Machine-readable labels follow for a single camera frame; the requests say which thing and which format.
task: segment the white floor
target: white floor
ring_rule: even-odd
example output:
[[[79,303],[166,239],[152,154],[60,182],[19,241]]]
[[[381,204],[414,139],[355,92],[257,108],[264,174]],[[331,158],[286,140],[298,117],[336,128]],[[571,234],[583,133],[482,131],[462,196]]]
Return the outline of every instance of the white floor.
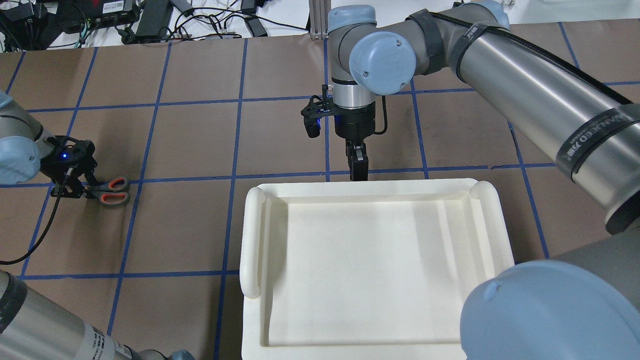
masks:
[[[632,19],[640,18],[640,0],[514,0],[514,5],[505,6],[512,24],[528,24],[537,22],[585,21],[601,19]],[[231,0],[193,0],[194,6],[209,6],[226,8]],[[367,3],[376,8],[378,25],[385,26],[402,21],[407,15],[427,8],[431,11],[442,11],[451,7],[453,0],[333,0],[332,7]],[[16,6],[15,3],[2,3],[0,9]],[[240,1],[231,8],[238,10]],[[202,10],[201,13],[215,13],[212,10]],[[179,12],[173,11],[170,27],[173,28]],[[307,0],[270,0],[264,8],[260,8],[258,15],[267,19],[287,24],[305,27],[308,17]],[[297,29],[283,28],[268,22],[262,22],[270,36],[295,35],[304,33]],[[187,26],[194,36],[212,33],[210,26],[192,21]],[[230,20],[229,31],[235,31],[243,37],[250,37],[244,22],[235,18]],[[69,44],[77,40],[76,34],[62,34],[52,45]],[[85,46],[122,45],[120,35],[113,28],[96,31]]]

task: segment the tray handle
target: tray handle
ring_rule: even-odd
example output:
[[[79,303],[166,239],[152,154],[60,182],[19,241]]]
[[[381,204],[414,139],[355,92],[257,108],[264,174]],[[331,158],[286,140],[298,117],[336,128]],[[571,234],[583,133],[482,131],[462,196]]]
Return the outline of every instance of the tray handle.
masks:
[[[242,231],[242,250],[240,254],[240,287],[249,299],[260,296],[258,283],[258,260],[260,250],[260,225],[262,205],[266,196],[262,189],[255,187],[246,194],[244,204],[244,226]]]
[[[482,204],[484,222],[492,248],[494,272],[498,275],[513,266],[513,255],[498,192],[491,183],[479,181],[471,187],[469,194],[479,199]]]

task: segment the white tray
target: white tray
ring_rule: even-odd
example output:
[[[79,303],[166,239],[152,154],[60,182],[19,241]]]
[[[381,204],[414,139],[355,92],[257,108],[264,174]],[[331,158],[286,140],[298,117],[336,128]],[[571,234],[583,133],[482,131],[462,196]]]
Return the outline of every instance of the white tray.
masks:
[[[260,185],[244,214],[243,359],[464,360],[462,305],[511,266],[484,181]]]

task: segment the black cable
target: black cable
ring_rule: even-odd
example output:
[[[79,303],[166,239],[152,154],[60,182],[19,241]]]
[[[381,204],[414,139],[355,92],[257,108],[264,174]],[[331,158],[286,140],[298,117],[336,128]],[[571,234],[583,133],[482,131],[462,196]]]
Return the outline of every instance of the black cable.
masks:
[[[29,39],[29,44],[31,45],[31,49],[35,50],[35,46],[33,45],[33,34],[29,31],[29,28],[27,27],[27,23],[26,22],[23,22],[22,25],[23,25],[23,28],[24,28],[24,32],[25,32],[25,34],[27,34],[27,37]]]
[[[42,243],[42,240],[44,240],[45,236],[47,236],[47,233],[49,232],[49,228],[51,227],[51,224],[53,223],[53,219],[56,216],[56,211],[58,210],[58,204],[60,203],[60,199],[62,199],[63,189],[67,186],[68,178],[69,178],[69,175],[66,175],[65,176],[65,180],[62,182],[62,186],[58,188],[58,196],[56,197],[56,203],[53,206],[53,210],[51,211],[51,216],[49,216],[49,221],[47,222],[47,225],[45,226],[44,230],[42,231],[42,234],[40,235],[38,241],[36,241],[36,243],[33,244],[33,246],[29,249],[29,251],[27,251],[26,254],[22,255],[21,257],[15,259],[15,260],[11,260],[11,261],[0,260],[0,265],[14,265],[14,264],[17,264],[17,263],[21,263],[26,258],[30,257],[33,254],[33,252],[40,246],[40,244]]]
[[[447,22],[451,22],[453,24],[456,25],[460,25],[460,26],[464,26],[466,28],[470,28],[471,26],[473,26],[472,23],[470,22],[466,22],[460,19],[456,19],[454,17],[450,17],[447,15],[443,15],[441,13],[434,13],[432,12],[431,15],[437,19],[441,19]],[[495,29],[495,28],[487,28],[485,30],[485,32],[493,34],[493,35],[498,35],[500,37],[504,37],[506,39],[509,39],[517,44],[520,44],[524,47],[526,47],[527,49],[539,54],[540,56],[546,58],[548,61],[554,63],[555,65],[557,65],[558,67],[560,67],[561,69],[563,69],[564,71],[567,71],[567,73],[575,76],[576,78],[584,81],[585,83],[593,86],[594,88],[596,88],[598,91],[602,92],[603,94],[605,94],[606,96],[609,96],[611,99],[614,99],[615,101],[618,101],[620,104],[622,105],[626,105],[626,104],[632,104],[633,102],[629,99],[627,99],[626,97],[622,96],[620,93],[618,93],[617,91],[613,90],[612,88],[608,87],[607,85],[604,85],[603,83],[601,83],[600,81],[596,80],[595,78],[593,78],[592,76],[590,76],[589,74],[585,73],[584,71],[578,69],[576,66],[568,63],[567,61],[565,61],[564,59],[558,57],[557,55],[555,55],[554,53],[551,53],[543,48],[541,48],[540,46],[537,46],[536,44],[529,42],[519,36],[516,36],[508,31],[503,31],[501,29]]]
[[[225,29],[228,29],[228,28],[227,28],[227,21],[229,21],[229,19],[233,19],[234,17],[239,17],[240,19],[244,20],[244,16],[242,16],[242,15],[238,15],[238,14],[236,14],[236,13],[233,13],[233,14],[231,14],[231,15],[229,15],[229,16],[227,16],[227,17],[225,17],[225,22],[224,22]]]
[[[11,39],[13,39],[13,41],[15,42],[15,46],[17,46],[17,49],[22,50],[23,49],[22,45],[20,45],[20,42],[18,41],[18,39],[15,38],[13,33],[9,30],[9,27],[2,21],[1,17],[0,17],[0,25],[2,25],[2,27],[6,30],[6,33],[9,34],[9,36],[11,36]]]
[[[80,29],[80,33],[78,34],[78,40],[77,42],[75,42],[75,44],[79,45],[78,47],[82,47],[82,45],[84,45],[84,42],[86,41],[86,38],[88,37],[88,34],[89,34],[89,18],[87,18],[87,16],[84,14],[84,11],[82,11],[82,9],[80,9],[80,7],[76,5],[75,2],[71,2],[71,5],[73,5],[73,7],[80,12],[80,15],[82,15],[82,23],[81,23],[82,28]],[[85,38],[83,38],[82,36],[82,33],[84,30],[87,31],[87,35]]]
[[[230,3],[230,4],[227,6],[227,9],[228,9],[228,10],[230,10],[230,9],[231,9],[231,6],[234,6],[235,4],[237,4],[237,3],[238,3],[238,1],[240,1],[240,0],[235,0],[233,3]],[[219,12],[219,13],[217,13],[217,14],[216,14],[216,16],[220,16],[220,15],[224,14],[225,12],[226,12],[226,11]]]
[[[161,33],[161,32],[162,32],[162,30],[164,30],[164,29],[167,29],[169,32],[171,32],[171,29],[170,29],[168,26],[163,26],[162,28],[159,28],[159,29],[158,29],[157,38],[158,38],[158,39],[160,39],[160,40],[162,40],[162,39],[166,36],[166,34],[164,34],[164,36],[162,36],[162,37],[160,36],[160,33]]]
[[[198,14],[198,15],[194,15],[194,16],[192,16],[192,17],[190,17],[190,18],[186,19],[185,21],[181,22],[179,26],[176,26],[173,30],[170,30],[170,33],[169,33],[169,35],[167,36],[166,41],[173,40],[173,39],[174,39],[174,37],[173,37],[173,36],[174,36],[176,33],[178,33],[178,34],[180,35],[180,37],[179,37],[179,38],[177,38],[177,39],[179,39],[179,40],[184,40],[184,39],[186,39],[186,35],[189,35],[189,34],[188,34],[188,32],[187,32],[187,29],[186,29],[184,26],[185,26],[187,23],[189,23],[189,22],[191,22],[191,21],[193,21],[193,20],[197,20],[197,21],[200,21],[200,22],[204,22],[204,23],[205,23],[205,24],[207,24],[207,25],[211,25],[211,26],[214,28],[214,30],[215,30],[216,32],[218,32],[218,29],[216,29],[216,26],[212,23],[212,20],[209,18],[209,16],[208,16],[208,15]]]
[[[387,132],[387,126],[388,126],[388,121],[387,121],[387,97],[382,95],[382,116],[385,119],[385,128],[382,129],[382,131],[375,131],[373,134],[374,135],[382,135],[384,133]]]
[[[75,45],[75,44],[76,44],[76,41],[72,42],[71,44],[49,46],[47,49],[55,49],[56,47],[65,47],[65,46],[71,46],[71,45]]]
[[[194,10],[194,11],[195,11],[195,10],[216,10],[216,11],[220,11],[221,13],[228,12],[228,13],[231,13],[231,14],[241,14],[241,13],[243,13],[243,12],[242,12],[242,11],[240,11],[240,10],[231,10],[231,9],[215,8],[215,7],[208,7],[208,6],[203,6],[203,7],[199,7],[199,8],[193,8],[193,10]],[[194,15],[194,16],[192,16],[192,17],[188,18],[187,20],[185,20],[184,22],[182,22],[182,23],[180,24],[180,26],[178,26],[178,25],[177,25],[178,20],[179,20],[181,17],[183,17],[185,13],[186,13],[186,11],[185,11],[185,12],[180,13],[180,15],[178,15],[178,17],[175,19],[175,24],[174,24],[174,27],[173,27],[173,31],[169,34],[169,38],[173,37],[173,36],[174,36],[174,34],[175,34],[176,32],[178,32],[178,29],[179,29],[179,28],[181,28],[181,27],[183,27],[183,25],[185,25],[185,23],[187,23],[187,20],[191,20],[193,17],[201,16],[201,15]],[[229,15],[229,16],[228,16],[227,18],[225,18],[224,20],[226,21],[227,19],[231,18],[231,16],[232,16],[232,15]],[[282,22],[277,22],[277,21],[269,20],[269,19],[267,19],[267,18],[265,18],[265,17],[261,17],[261,16],[258,16],[258,15],[252,15],[252,16],[253,16],[253,17],[256,17],[256,18],[258,18],[258,19],[260,19],[260,20],[264,20],[264,21],[266,21],[266,22],[270,22],[270,23],[272,23],[272,24],[276,24],[276,25],[279,25],[279,26],[285,26],[285,27],[287,27],[287,28],[298,29],[298,30],[302,30],[302,31],[306,31],[306,32],[308,32],[308,30],[307,30],[307,29],[305,29],[305,28],[301,28],[301,27],[299,27],[299,26],[290,25],[290,24],[284,24],[284,23],[282,23]]]
[[[217,37],[217,36],[220,36],[220,35],[224,35],[224,34],[211,33],[211,34],[201,35],[201,36],[193,37],[193,38],[171,38],[169,40],[178,40],[180,42],[183,42],[183,41],[194,41],[194,40],[198,40],[198,39],[201,39],[201,38]],[[240,34],[227,34],[227,35],[232,36],[232,38],[242,38],[242,35],[240,35]]]

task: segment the sticker label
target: sticker label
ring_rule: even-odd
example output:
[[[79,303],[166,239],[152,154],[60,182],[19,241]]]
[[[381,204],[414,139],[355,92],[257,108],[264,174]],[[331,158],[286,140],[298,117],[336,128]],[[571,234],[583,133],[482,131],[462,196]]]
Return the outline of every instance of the sticker label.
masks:
[[[84,338],[74,360],[113,360],[116,348],[113,340],[84,323]]]
[[[122,345],[121,343],[113,340],[113,343],[116,345],[116,351],[121,353],[122,355],[131,359],[131,350],[128,347]]]
[[[104,3],[104,5],[102,5],[102,13],[115,13],[121,12],[122,10],[124,10],[124,0]]]

